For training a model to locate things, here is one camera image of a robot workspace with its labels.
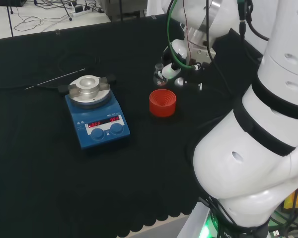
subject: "blue knob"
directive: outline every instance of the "blue knob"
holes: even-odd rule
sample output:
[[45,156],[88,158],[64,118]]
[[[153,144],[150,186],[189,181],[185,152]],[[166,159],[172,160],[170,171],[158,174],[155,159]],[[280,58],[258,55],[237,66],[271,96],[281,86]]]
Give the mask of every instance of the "blue knob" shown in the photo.
[[95,140],[101,140],[104,137],[104,131],[100,128],[96,128],[91,132],[91,137]]
[[114,124],[111,125],[110,131],[114,135],[119,135],[123,132],[123,126],[120,125],[119,123],[114,123]]

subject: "red cup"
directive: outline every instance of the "red cup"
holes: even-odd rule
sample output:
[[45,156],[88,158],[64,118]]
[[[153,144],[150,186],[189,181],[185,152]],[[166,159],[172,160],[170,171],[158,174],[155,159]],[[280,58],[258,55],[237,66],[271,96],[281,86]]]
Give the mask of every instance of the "red cup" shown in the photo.
[[159,118],[166,118],[174,114],[177,97],[166,89],[153,91],[149,96],[149,110]]

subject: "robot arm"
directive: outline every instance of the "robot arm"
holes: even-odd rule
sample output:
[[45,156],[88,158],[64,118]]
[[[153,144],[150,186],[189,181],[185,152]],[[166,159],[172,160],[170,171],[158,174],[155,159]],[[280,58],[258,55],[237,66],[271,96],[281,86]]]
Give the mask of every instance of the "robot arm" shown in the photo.
[[[171,17],[186,24],[183,0],[174,3]],[[174,40],[171,45],[178,59],[185,64],[207,65],[211,62],[206,47],[206,0],[185,0],[185,11],[188,25],[184,29],[184,40]],[[162,4],[167,13],[170,1],[165,0]],[[209,46],[212,57],[215,51],[212,49],[213,42],[217,37],[229,32],[232,25],[237,22],[238,12],[235,0],[210,0],[209,3]],[[181,71],[181,67],[175,64],[170,55],[170,49],[164,52],[164,69],[161,76],[165,81],[175,78]]]
[[[191,34],[183,42],[189,40],[193,51],[205,50],[205,2],[185,0]],[[169,3],[164,1],[165,12]],[[238,22],[238,11],[236,0],[210,0],[208,7],[212,42]],[[185,24],[183,0],[172,18]],[[245,118],[253,127],[247,128]],[[263,225],[298,188],[298,0],[279,0],[258,80],[238,108],[198,143],[193,166],[204,190],[242,227]]]

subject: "black table surface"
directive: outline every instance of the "black table surface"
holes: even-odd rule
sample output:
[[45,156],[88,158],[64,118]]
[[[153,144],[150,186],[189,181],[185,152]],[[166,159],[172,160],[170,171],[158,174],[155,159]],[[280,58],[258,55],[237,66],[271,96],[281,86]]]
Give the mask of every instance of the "black table surface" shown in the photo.
[[[199,125],[230,111],[233,99],[170,83],[167,88],[177,96],[175,115],[150,115],[149,94],[157,89],[153,70],[166,47],[165,30],[165,17],[158,16],[0,40],[0,87],[40,83],[97,60],[90,73],[116,75],[112,91],[131,132],[82,151],[57,92],[0,90],[0,238],[124,237],[156,219],[190,214],[199,188],[184,146]],[[172,39],[183,39],[179,23],[173,21],[170,32]],[[235,32],[214,48],[230,87],[241,95],[257,67],[245,57]],[[213,66],[192,78],[225,92]]]

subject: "white floor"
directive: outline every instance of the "white floor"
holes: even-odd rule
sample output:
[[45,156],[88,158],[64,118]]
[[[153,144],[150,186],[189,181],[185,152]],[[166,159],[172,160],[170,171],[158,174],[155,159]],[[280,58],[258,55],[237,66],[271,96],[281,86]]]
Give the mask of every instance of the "white floor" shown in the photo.
[[[94,2],[94,0],[86,0],[87,4],[90,2]],[[84,0],[77,0],[77,3],[84,4]],[[16,27],[19,23],[22,22],[21,18],[17,14],[17,9],[16,7],[12,8],[14,14],[10,15],[11,16],[11,23],[12,27]],[[17,30],[13,29],[13,35],[14,36],[20,36],[20,35],[27,35],[27,34],[33,34],[33,33],[39,33],[42,31],[54,31],[56,29],[67,29],[67,28],[72,28],[72,27],[79,27],[79,26],[86,26],[86,25],[93,25],[93,24],[99,24],[99,23],[105,23],[105,22],[110,22],[109,18],[106,16],[105,13],[98,13],[96,11],[87,13],[82,16],[78,17],[72,17],[72,21],[69,21],[68,16],[66,15],[66,12],[63,8],[53,8],[53,9],[43,9],[40,8],[36,5],[34,5],[33,2],[27,1],[23,7],[18,7],[19,10],[19,15],[23,18],[26,19],[28,16],[36,16],[40,18],[46,18],[46,17],[51,17],[51,18],[62,18],[62,22],[57,22],[60,20],[57,19],[46,19],[49,21],[44,21],[44,23],[40,26],[36,26],[32,30],[28,31],[17,31],[17,30],[27,30],[30,28],[33,28],[36,24],[39,24],[39,21],[32,21],[28,23],[22,23],[18,27],[16,27]],[[0,6],[0,39],[1,38],[7,38],[11,37],[11,30],[10,30],[10,25],[9,25],[9,19],[8,19],[8,14],[6,7]]]

